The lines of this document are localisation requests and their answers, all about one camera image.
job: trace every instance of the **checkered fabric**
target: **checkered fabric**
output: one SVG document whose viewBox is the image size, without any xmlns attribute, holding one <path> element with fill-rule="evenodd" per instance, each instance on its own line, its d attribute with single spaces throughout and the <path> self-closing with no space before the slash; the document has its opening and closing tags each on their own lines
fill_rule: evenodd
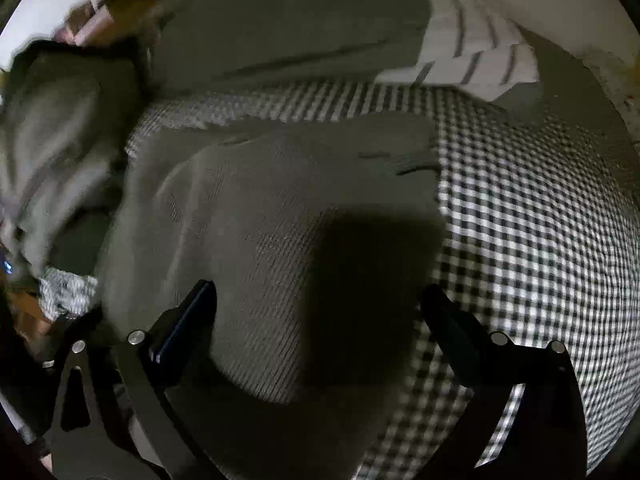
<svg viewBox="0 0 640 480">
<path fill-rule="evenodd" d="M 516 344 L 565 343 L 593 469 L 640 402 L 640 217 L 587 129 L 553 116 L 513 123 L 453 89 L 318 80 L 157 102 L 128 153 L 134 163 L 145 137 L 162 126 L 201 128 L 243 116 L 330 123 L 383 110 L 424 114 L 439 130 L 447 237 L 433 279 Z M 412 478 L 472 395 L 456 383 L 427 326 L 417 320 L 416 329 L 397 409 L 356 479 Z M 514 387 L 479 463 L 500 452 L 523 391 Z"/>
</svg>

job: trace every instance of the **silver screw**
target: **silver screw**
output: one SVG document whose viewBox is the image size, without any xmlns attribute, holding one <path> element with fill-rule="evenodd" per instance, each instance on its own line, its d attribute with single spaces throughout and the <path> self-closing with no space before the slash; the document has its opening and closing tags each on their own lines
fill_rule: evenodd
<svg viewBox="0 0 640 480">
<path fill-rule="evenodd" d="M 551 349 L 557 354 L 563 354 L 563 353 L 566 352 L 566 346 L 564 346 L 559 341 L 552 341 L 551 342 Z"/>
<path fill-rule="evenodd" d="M 491 341 L 498 346 L 505 346 L 509 342 L 509 338 L 502 332 L 493 332 Z"/>
<path fill-rule="evenodd" d="M 142 332 L 142 330 L 134 330 L 129 334 L 129 337 L 127 337 L 127 341 L 129 341 L 129 344 L 132 344 L 132 345 L 139 345 L 144 340 L 145 340 L 145 333 Z"/>
<path fill-rule="evenodd" d="M 84 350 L 84 347 L 86 346 L 85 342 L 82 341 L 82 339 L 80 341 L 76 341 L 74 343 L 74 345 L 71 347 L 71 351 L 74 354 L 79 354 L 82 350 Z"/>
</svg>

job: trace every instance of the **beige surface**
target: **beige surface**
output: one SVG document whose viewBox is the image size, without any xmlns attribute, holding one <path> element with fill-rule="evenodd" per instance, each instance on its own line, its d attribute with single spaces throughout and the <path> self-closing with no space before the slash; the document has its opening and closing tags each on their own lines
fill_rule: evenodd
<svg viewBox="0 0 640 480">
<path fill-rule="evenodd" d="M 640 34 L 618 0 L 497 0 L 523 27 L 574 56 L 597 47 L 633 66 Z"/>
</svg>

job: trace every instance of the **striped fabric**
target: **striped fabric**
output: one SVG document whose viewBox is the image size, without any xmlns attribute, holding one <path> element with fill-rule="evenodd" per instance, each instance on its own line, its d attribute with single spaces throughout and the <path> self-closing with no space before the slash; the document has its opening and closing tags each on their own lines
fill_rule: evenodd
<svg viewBox="0 0 640 480">
<path fill-rule="evenodd" d="M 489 0 L 430 1 L 416 65 L 384 70 L 377 82 L 456 85 L 492 101 L 517 83 L 538 81 L 533 49 Z"/>
</svg>

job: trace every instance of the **folded gray garment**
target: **folded gray garment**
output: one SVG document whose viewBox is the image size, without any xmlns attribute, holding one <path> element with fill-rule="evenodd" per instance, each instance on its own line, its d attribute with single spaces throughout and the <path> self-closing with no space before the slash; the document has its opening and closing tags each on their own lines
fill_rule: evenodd
<svg viewBox="0 0 640 480">
<path fill-rule="evenodd" d="M 247 119 L 160 130 L 138 153 L 104 311 L 125 336 L 215 282 L 199 344 L 223 384 L 200 368 L 172 396 L 231 478 L 348 478 L 383 427 L 444 230 L 435 141 L 405 114 Z"/>
<path fill-rule="evenodd" d="M 194 0 L 162 32 L 153 74 L 165 92 L 373 76 L 415 64 L 429 18 L 429 0 Z"/>
<path fill-rule="evenodd" d="M 14 62 L 0 115 L 0 239 L 16 268 L 52 258 L 93 272 L 118 204 L 124 143 L 141 107 L 133 63 L 31 45 Z M 82 215 L 82 211 L 92 211 Z M 72 228 L 61 247 L 65 228 Z"/>
</svg>

